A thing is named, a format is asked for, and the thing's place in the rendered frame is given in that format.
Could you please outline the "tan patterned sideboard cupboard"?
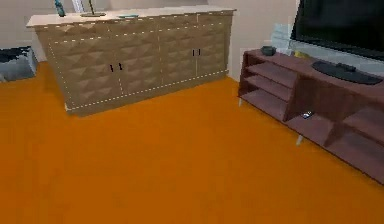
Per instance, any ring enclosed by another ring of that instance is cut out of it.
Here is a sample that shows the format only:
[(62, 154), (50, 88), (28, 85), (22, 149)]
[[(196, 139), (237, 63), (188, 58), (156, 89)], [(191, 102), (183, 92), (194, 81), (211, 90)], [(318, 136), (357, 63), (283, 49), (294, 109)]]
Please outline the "tan patterned sideboard cupboard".
[[(212, 5), (34, 15), (67, 113), (87, 116), (225, 77), (234, 11)], [(118, 18), (138, 14), (137, 18)]]

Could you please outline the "dark brown television stand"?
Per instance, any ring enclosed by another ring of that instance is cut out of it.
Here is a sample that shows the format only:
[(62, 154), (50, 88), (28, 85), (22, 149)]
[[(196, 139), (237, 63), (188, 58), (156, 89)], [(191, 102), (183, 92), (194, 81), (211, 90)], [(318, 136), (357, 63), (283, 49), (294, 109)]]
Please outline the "dark brown television stand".
[[(239, 100), (384, 185), (384, 77), (374, 85), (323, 74), (311, 59), (243, 54)], [(305, 112), (313, 115), (307, 119)]]

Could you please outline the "tan round lamp base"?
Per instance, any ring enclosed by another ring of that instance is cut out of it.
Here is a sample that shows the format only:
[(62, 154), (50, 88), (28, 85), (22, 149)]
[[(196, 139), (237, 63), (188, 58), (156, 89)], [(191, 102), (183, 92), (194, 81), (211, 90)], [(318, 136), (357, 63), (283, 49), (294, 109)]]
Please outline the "tan round lamp base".
[(88, 6), (90, 8), (90, 11), (87, 13), (82, 13), (81, 17), (103, 17), (106, 16), (106, 13), (104, 12), (96, 12), (93, 6), (92, 0), (87, 0)]

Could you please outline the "teal bottle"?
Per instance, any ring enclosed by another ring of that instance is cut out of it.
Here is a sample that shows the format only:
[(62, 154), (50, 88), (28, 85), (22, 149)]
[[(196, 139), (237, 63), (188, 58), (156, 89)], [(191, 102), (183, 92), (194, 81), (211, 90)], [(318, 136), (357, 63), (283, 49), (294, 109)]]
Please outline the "teal bottle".
[(60, 17), (65, 17), (66, 13), (64, 11), (64, 7), (63, 7), (61, 1), (60, 0), (54, 0), (54, 4), (55, 4), (58, 15)]

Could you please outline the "black television set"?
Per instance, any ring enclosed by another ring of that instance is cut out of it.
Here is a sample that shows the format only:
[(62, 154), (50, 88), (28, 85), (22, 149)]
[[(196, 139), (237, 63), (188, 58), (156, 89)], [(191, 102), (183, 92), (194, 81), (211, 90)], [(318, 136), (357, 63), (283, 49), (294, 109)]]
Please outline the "black television set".
[(384, 0), (299, 0), (291, 38), (384, 62)]

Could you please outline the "grey box with black contents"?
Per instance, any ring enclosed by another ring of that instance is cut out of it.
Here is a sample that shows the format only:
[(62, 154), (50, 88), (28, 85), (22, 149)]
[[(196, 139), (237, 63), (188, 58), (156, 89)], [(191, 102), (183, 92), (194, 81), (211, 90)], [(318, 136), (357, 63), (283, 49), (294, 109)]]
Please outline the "grey box with black contents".
[(32, 78), (37, 65), (31, 46), (0, 49), (0, 82)]

